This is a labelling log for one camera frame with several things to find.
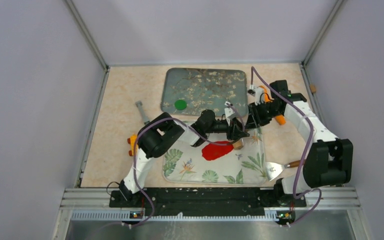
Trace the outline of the white leaf pattern tray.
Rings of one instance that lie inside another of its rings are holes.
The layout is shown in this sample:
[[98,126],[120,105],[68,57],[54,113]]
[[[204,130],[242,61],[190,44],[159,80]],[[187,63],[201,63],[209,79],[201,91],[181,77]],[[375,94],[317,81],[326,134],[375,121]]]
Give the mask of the white leaf pattern tray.
[[268,180],[264,167],[263,132],[261,128],[256,128],[251,129],[249,134],[249,137],[242,138],[242,149],[233,149],[213,161],[202,157],[202,149],[217,141],[227,141],[225,134],[211,133],[210,142],[204,142],[199,147],[178,141],[164,155],[163,177],[174,183],[260,186]]

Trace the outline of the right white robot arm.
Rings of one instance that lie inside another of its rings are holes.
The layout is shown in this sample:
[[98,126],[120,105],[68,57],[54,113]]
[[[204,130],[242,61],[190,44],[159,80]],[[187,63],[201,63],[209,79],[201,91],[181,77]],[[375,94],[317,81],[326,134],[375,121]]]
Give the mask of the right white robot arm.
[[273,118],[283,116],[295,126],[301,137],[310,145],[304,148],[303,166],[297,170],[298,178],[280,178],[273,192],[273,200],[279,206],[287,206],[294,194],[314,188],[342,185],[351,180],[353,144],[349,139],[340,139],[328,130],[311,110],[302,93],[292,93],[286,80],[277,80],[269,85],[275,92],[251,85],[248,94],[254,102],[248,105],[246,128],[262,127]]

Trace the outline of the red dough piece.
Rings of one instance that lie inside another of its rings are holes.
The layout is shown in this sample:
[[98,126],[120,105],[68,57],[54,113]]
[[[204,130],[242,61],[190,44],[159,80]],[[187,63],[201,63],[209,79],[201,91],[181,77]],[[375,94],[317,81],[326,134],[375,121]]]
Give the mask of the red dough piece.
[[201,155],[206,161],[214,161],[227,155],[233,149],[234,147],[229,141],[216,141],[206,145],[201,150]]

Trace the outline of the wooden rolling pin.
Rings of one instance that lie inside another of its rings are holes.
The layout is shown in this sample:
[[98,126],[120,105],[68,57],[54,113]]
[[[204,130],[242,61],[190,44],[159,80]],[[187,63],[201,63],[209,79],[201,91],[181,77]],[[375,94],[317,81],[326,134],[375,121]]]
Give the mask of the wooden rolling pin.
[[244,147],[243,139],[238,139],[237,141],[233,142],[232,147],[234,150],[241,150]]

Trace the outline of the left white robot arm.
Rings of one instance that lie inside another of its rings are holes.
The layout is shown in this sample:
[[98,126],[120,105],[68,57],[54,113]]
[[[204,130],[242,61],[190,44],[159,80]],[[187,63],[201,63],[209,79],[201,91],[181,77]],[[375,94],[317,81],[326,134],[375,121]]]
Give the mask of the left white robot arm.
[[178,141],[196,148],[209,141],[209,134],[225,134],[227,145],[249,137],[240,116],[221,120],[210,109],[202,111],[191,125],[167,112],[147,123],[139,130],[133,143],[132,166],[118,185],[121,200],[129,207],[136,206],[141,198],[139,191],[143,189],[148,172],[157,158],[163,156]]

